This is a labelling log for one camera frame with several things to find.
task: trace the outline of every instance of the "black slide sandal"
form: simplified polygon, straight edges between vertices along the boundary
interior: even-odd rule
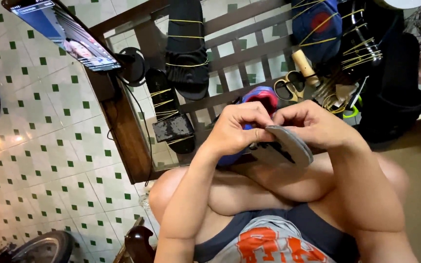
[[[209,88],[201,3],[199,0],[169,0],[169,3],[167,79],[184,98],[197,101],[206,96]]]
[[[176,97],[168,86],[167,77],[163,71],[151,68],[145,74],[145,81],[151,94],[157,122],[179,116],[176,107]],[[191,153],[195,149],[194,137],[167,141],[168,146],[178,154]]]

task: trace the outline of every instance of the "wooden handle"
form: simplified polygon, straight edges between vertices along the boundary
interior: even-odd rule
[[[295,64],[301,70],[301,74],[303,74],[303,76],[307,77],[315,74],[302,50],[293,53],[292,58]],[[318,87],[321,84],[317,76],[307,78],[306,82],[309,85],[313,85],[314,87]]]

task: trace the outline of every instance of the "person on phone screen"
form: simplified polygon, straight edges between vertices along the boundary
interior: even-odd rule
[[[66,52],[68,52],[73,57],[87,58],[94,66],[99,66],[103,64],[111,63],[108,59],[104,57],[97,57],[88,49],[88,47],[80,41],[74,40],[72,38],[66,38],[63,43]]]

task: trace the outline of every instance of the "scissors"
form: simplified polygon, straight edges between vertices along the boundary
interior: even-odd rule
[[[298,91],[297,86],[301,86],[303,89]],[[290,99],[282,98],[277,90],[279,87],[285,87],[287,91],[292,95]],[[300,103],[304,101],[303,95],[305,93],[305,77],[298,71],[290,71],[285,75],[284,79],[278,80],[274,83],[274,92],[277,97],[283,101],[291,101]]]

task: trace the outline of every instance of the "person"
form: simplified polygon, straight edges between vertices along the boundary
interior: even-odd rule
[[[96,57],[85,44],[72,38],[66,38],[63,42],[63,45],[66,52],[68,52],[71,56],[75,57],[76,59],[87,58],[89,59],[89,62],[93,64],[93,66],[110,63],[104,57]]]
[[[256,128],[243,130],[246,123]],[[262,129],[273,124],[327,153],[307,169],[216,171],[221,156],[273,141]],[[407,188],[404,170],[312,101],[272,119],[260,102],[229,105],[190,166],[165,172],[150,191],[161,225],[155,262],[416,263],[405,234]]]

